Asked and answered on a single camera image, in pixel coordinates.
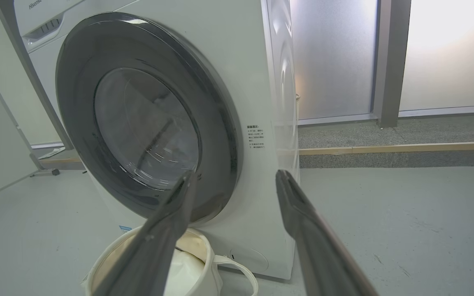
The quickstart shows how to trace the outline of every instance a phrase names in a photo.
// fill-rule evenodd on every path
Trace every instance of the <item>round door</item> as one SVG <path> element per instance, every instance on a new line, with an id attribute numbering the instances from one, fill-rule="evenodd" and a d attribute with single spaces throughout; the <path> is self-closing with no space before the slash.
<path id="1" fill-rule="evenodd" d="M 242 143 L 228 90 L 179 35 L 134 15 L 81 21 L 56 66 L 62 120 L 94 177 L 150 217 L 186 170 L 198 175 L 191 221 L 224 208 Z"/>

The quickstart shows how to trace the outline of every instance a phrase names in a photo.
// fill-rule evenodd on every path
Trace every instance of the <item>white washing machine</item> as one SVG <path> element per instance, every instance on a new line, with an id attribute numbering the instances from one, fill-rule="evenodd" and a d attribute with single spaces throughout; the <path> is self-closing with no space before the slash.
<path id="1" fill-rule="evenodd" d="M 288 0 L 15 0 L 49 99 L 121 230 L 186 170 L 216 254 L 289 279 L 275 172 L 299 176 Z"/>

